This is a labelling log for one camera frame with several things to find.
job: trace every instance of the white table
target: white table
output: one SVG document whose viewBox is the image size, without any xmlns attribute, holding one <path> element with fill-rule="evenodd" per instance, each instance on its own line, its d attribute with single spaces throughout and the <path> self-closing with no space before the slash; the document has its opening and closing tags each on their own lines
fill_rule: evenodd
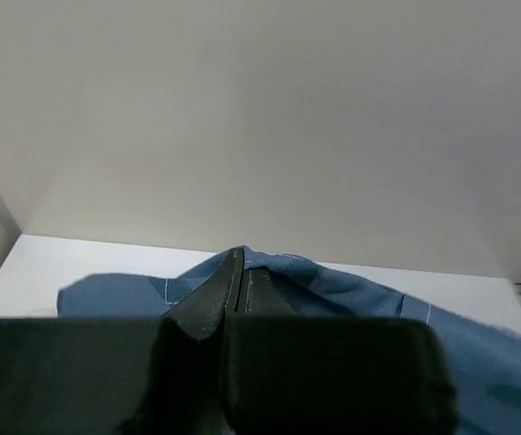
<svg viewBox="0 0 521 435">
<path fill-rule="evenodd" d="M 172 277 L 213 253 L 20 236 L 0 268 L 0 317 L 56 316 L 57 292 L 90 274 Z M 505 279 L 326 264 L 521 334 L 521 304 Z"/>
</svg>

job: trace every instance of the black object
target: black object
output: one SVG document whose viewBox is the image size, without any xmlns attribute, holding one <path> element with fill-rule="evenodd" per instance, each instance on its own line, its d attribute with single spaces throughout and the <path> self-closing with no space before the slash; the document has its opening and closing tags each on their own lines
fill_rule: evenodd
<svg viewBox="0 0 521 435">
<path fill-rule="evenodd" d="M 452 434 L 437 338 L 297 315 L 228 252 L 162 318 L 0 320 L 0 434 Z"/>
</svg>

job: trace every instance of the blue fabric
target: blue fabric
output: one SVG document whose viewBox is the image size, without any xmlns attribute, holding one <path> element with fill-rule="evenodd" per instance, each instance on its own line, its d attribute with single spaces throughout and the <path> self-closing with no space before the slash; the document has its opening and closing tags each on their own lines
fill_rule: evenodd
<svg viewBox="0 0 521 435">
<path fill-rule="evenodd" d="M 63 289 L 60 316 L 163 314 L 202 285 L 225 253 L 177 279 L 92 275 Z M 300 256 L 245 247 L 245 269 L 265 267 L 294 308 L 310 315 L 358 314 L 418 319 L 443 343 L 458 387 L 457 435 L 521 435 L 521 337 L 441 310 L 365 278 Z"/>
</svg>

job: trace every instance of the folded cloth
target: folded cloth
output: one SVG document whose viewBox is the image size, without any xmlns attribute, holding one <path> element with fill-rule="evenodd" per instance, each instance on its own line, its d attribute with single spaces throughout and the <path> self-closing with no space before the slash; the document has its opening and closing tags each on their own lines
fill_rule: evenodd
<svg viewBox="0 0 521 435">
<path fill-rule="evenodd" d="M 521 337 L 301 256 L 244 249 L 245 269 L 268 269 L 274 285 L 299 313 L 404 317 L 430 325 L 443 344 L 458 388 L 457 435 L 521 435 Z M 224 255 L 176 279 L 89 276 L 61 290 L 59 315 L 163 314 L 206 282 Z"/>
</svg>

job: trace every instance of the blue cloth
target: blue cloth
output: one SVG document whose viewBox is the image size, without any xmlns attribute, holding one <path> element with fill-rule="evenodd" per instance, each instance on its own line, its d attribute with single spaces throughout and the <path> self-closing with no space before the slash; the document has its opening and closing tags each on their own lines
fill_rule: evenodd
<svg viewBox="0 0 521 435">
<path fill-rule="evenodd" d="M 225 253 L 177 279 L 92 275 L 63 289 L 60 316 L 163 314 L 216 270 Z M 365 278 L 300 256 L 270 256 L 245 247 L 245 269 L 265 267 L 296 310 L 418 319 L 441 340 L 458 387 L 457 435 L 521 435 L 521 337 L 479 324 Z"/>
</svg>

